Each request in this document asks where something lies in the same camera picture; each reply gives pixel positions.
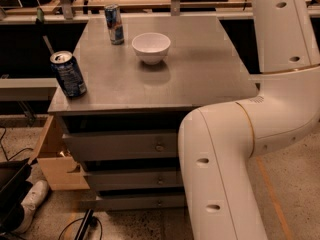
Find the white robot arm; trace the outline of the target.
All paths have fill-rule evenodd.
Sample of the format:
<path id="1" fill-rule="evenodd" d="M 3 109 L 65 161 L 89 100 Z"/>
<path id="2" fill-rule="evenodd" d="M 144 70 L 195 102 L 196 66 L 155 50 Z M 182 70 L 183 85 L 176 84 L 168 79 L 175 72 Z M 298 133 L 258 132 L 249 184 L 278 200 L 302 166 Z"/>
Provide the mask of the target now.
<path id="1" fill-rule="evenodd" d="M 194 240 L 268 240 L 246 162 L 300 140 L 320 116 L 320 54 L 305 0 L 252 7 L 258 95 L 195 109 L 179 129 Z"/>

